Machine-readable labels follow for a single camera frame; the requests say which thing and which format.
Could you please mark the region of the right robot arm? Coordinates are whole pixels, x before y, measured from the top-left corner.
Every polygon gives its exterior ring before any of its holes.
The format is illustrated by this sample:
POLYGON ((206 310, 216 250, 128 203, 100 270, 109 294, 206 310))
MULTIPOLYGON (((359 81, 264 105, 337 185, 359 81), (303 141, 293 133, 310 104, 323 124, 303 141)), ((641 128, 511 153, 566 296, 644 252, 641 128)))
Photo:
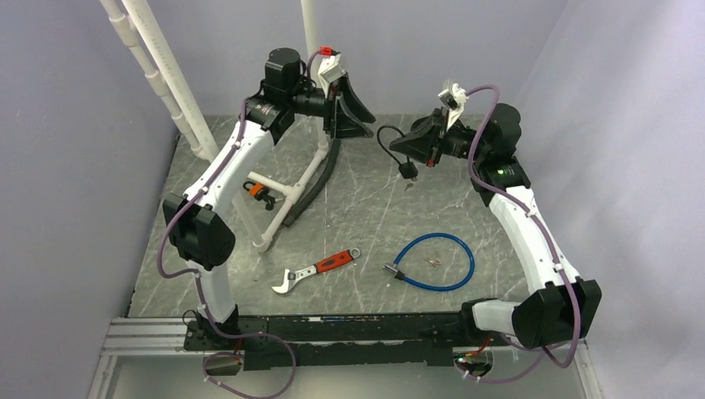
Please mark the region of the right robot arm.
POLYGON ((522 302, 483 298, 463 303, 457 326, 469 345, 490 332, 512 336, 528 350, 573 344, 587 335, 602 298, 599 284, 579 275, 545 226, 515 156, 520 137, 519 111, 500 103, 482 131, 451 121, 449 110, 436 108, 389 144, 391 151, 427 167, 438 165, 444 155, 471 157, 478 177, 473 188, 500 222, 524 270, 530 295, 522 302))

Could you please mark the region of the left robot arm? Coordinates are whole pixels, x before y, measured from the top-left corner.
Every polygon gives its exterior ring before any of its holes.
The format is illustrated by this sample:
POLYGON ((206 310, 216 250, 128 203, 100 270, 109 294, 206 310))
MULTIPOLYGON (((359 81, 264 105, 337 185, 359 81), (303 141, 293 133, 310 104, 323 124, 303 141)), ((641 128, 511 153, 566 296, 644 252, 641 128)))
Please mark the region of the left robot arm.
POLYGON ((200 299, 199 321, 208 323, 205 336, 219 349, 232 347, 240 332, 238 306, 224 266, 236 238, 221 215, 296 115, 321 118, 324 135, 335 141, 371 137, 370 125, 376 120, 355 94, 339 51, 320 47, 305 62, 292 48, 274 49, 258 90, 243 100, 223 150, 183 194, 169 194, 162 203, 166 228, 160 246, 173 245, 186 267, 166 272, 159 252, 157 269, 163 278, 193 276, 200 299), (323 60, 313 79, 316 57, 323 60))

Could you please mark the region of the red handled adjustable wrench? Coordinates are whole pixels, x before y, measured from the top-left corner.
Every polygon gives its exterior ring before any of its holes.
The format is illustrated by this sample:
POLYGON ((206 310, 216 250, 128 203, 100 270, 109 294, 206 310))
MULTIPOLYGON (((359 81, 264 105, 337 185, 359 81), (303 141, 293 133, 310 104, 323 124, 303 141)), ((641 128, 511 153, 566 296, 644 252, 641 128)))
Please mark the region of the red handled adjustable wrench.
POLYGON ((350 264, 356 260, 362 251, 359 248, 346 249, 325 259, 322 259, 306 268, 299 270, 291 270, 286 268, 283 274, 283 282, 279 286, 273 286, 271 289, 280 295, 289 293, 300 281, 316 274, 326 273, 328 271, 340 268, 350 264))

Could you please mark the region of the aluminium rail frame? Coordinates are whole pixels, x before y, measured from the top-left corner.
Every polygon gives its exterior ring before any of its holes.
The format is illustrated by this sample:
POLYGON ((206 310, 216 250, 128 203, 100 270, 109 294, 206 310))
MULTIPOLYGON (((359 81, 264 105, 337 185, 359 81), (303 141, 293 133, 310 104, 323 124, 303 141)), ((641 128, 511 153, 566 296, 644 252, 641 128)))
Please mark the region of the aluminium rail frame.
POLYGON ((121 357, 185 355, 186 326, 180 318, 116 318, 107 329, 88 398, 107 398, 121 357))

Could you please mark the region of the orange black padlock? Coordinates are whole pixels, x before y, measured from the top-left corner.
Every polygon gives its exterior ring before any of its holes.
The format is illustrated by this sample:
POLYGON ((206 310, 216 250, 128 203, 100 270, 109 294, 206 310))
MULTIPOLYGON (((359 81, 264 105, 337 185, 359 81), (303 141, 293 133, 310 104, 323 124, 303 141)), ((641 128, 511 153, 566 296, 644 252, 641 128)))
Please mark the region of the orange black padlock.
POLYGON ((269 187, 261 183, 248 180, 243 183, 243 189, 256 200, 266 200, 270 197, 269 187))

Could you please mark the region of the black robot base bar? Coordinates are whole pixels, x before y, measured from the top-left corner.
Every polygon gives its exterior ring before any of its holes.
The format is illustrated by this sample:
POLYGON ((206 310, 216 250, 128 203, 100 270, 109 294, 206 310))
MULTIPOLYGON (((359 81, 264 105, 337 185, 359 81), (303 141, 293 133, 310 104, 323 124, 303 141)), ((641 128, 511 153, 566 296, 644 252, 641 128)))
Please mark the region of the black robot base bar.
POLYGON ((188 352, 237 352, 244 370, 422 363, 449 367, 477 349, 503 347, 459 312, 241 316, 220 336, 203 317, 186 324, 188 352))

